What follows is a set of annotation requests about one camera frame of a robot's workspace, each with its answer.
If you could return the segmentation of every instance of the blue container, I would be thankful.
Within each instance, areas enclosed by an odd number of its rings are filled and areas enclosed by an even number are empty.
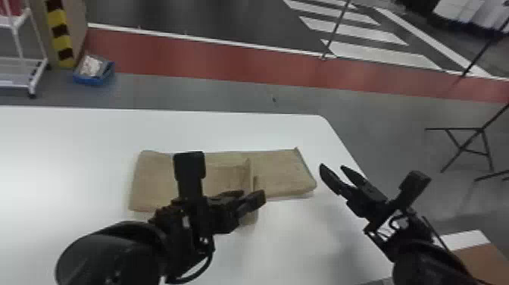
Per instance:
[[[105,72],[100,77],[89,77],[82,74],[79,74],[76,70],[73,72],[74,82],[80,84],[86,84],[91,86],[101,86],[104,84],[108,78],[110,78],[115,73],[115,63],[113,61],[109,61],[106,64]]]

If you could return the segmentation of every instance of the burlap sack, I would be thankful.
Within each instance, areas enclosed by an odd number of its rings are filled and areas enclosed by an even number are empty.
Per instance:
[[[206,157],[203,192],[215,196],[229,190],[253,191],[253,174],[248,159],[215,161]],[[133,179],[129,209],[154,211],[169,205],[179,195],[172,155],[143,151],[139,154]]]
[[[203,190],[214,196],[227,190],[245,193],[263,189],[267,198],[301,196],[317,182],[297,148],[268,152],[211,152],[205,154]],[[154,211],[178,196],[172,155],[143,151],[136,164],[129,209]],[[255,220],[252,215],[248,223]]]

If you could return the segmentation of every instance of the red floor stripe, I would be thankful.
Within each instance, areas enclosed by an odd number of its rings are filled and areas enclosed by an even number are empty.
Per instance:
[[[506,102],[509,82],[460,79],[431,70],[90,29],[86,50],[117,71],[253,83],[349,89],[406,96]]]

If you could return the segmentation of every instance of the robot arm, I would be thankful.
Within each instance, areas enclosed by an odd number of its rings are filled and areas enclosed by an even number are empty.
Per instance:
[[[58,285],[157,285],[189,282],[212,261],[215,234],[231,233],[239,219],[265,203],[263,190],[203,196],[203,152],[173,157],[179,197],[148,223],[124,221],[79,238],[58,259]],[[195,265],[195,273],[183,277]]]
[[[346,166],[341,170],[354,186],[341,181],[324,164],[320,176],[336,195],[347,200],[346,205],[359,218],[367,220],[364,233],[394,262],[395,285],[477,284],[459,258],[434,244],[431,225],[418,218],[411,207],[431,181],[429,177],[410,172],[399,187],[398,197],[389,200],[359,173]],[[392,228],[390,235],[379,231],[387,221]]]

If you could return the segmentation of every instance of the white shelf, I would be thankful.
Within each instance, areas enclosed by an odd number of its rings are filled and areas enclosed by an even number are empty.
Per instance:
[[[0,57],[0,87],[35,89],[47,59],[19,59]]]
[[[14,24],[14,29],[18,30],[21,25],[27,20],[28,16],[30,16],[30,8],[26,8],[23,10],[21,16],[12,16],[12,22]],[[8,16],[0,15],[0,28],[10,29],[11,22],[9,21]]]
[[[27,88],[31,99],[36,97],[36,87],[42,72],[48,65],[48,57],[42,44],[41,35],[37,29],[36,22],[33,19],[32,11],[28,0],[23,1],[25,9],[22,10],[20,16],[0,15],[0,29],[9,29],[12,32],[14,44],[16,45],[17,57],[1,57],[0,56],[0,87],[5,88]],[[30,18],[33,30],[35,31],[37,42],[42,52],[41,59],[25,58],[23,46],[20,42],[19,29],[27,19]]]

